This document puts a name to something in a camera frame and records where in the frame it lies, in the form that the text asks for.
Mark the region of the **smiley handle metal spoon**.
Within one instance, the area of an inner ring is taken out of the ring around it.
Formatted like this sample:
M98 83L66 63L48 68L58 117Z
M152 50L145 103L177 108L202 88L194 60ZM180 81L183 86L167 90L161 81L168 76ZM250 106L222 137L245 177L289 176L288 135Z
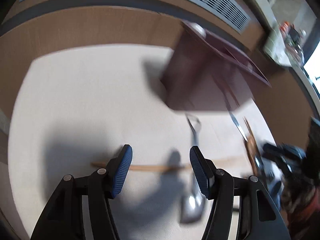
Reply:
M244 132L244 129L240 126L237 118L235 117L235 115L233 114L232 108L231 108L231 104L230 101L228 99L228 94L233 95L232 91L230 90L228 84L224 81L224 79L219 79L218 77L212 76L213 80L215 81L217 87L219 88L219 90L222 92L223 97L224 97L224 101L225 101L225 105L227 108L227 111L233 121L233 123L235 124L235 126L237 127L238 131L240 132L240 134L242 135L244 141L246 143L248 143L248 138Z

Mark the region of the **wooden spoon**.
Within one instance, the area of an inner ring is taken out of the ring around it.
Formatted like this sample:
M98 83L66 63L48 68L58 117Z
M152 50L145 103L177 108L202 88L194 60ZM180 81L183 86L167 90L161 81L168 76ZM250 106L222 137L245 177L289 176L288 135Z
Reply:
M249 125L249 122L246 118L244 118L244 122L248 129L247 142L245 143L247 157L252 167L253 174L258 177L262 176L262 172L264 169L263 161L261 159L261 155L259 152L259 148L257 146L257 142L255 140L253 131Z

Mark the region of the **white table mat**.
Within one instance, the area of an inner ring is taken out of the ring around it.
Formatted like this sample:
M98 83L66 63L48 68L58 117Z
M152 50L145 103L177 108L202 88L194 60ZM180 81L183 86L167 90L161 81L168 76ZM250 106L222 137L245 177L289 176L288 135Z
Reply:
M105 45L35 59L15 102L9 133L9 177L18 214L31 234L66 174L96 170L129 144L132 166L188 165L192 133L184 112L163 102L159 77L172 49ZM251 171L243 137L228 112L196 112L202 154L235 177ZM201 239L212 202L195 224L180 223L191 170L129 171L110 201L120 239Z

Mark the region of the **purple plastic utensil caddy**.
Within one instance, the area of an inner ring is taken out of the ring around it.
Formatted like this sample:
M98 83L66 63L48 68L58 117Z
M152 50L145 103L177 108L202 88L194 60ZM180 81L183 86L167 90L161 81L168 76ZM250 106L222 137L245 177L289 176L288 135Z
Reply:
M270 83L239 48L196 23L183 31L161 82L175 111L234 111Z

